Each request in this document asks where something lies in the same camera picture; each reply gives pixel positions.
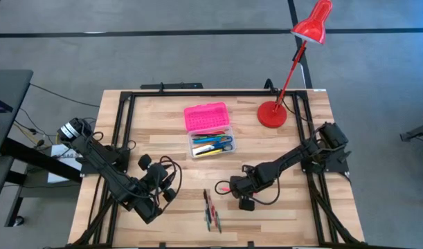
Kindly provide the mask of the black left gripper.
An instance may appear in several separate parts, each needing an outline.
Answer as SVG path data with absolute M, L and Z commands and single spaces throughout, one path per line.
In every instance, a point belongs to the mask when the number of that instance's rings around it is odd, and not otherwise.
M 152 162 L 148 154 L 144 154 L 138 161 L 139 167 L 146 171 L 140 180 L 147 192 L 154 192 L 156 196 L 162 192 L 163 198 L 169 203 L 174 200 L 177 193 L 170 187 L 173 183 L 177 169 L 174 162 L 163 156 L 159 162 Z

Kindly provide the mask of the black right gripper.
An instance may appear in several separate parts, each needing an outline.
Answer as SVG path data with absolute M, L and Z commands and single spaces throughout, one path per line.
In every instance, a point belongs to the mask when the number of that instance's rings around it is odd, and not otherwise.
M 246 174 L 240 179 L 239 176 L 230 177 L 230 188 L 236 188 L 238 183 L 238 191 L 231 190 L 231 194 L 239 199 L 239 209 L 246 211 L 254 211 L 255 200 L 253 194 L 271 185 L 271 177 L 267 170 L 263 167 L 253 167 L 248 165 L 242 166 L 242 171 Z

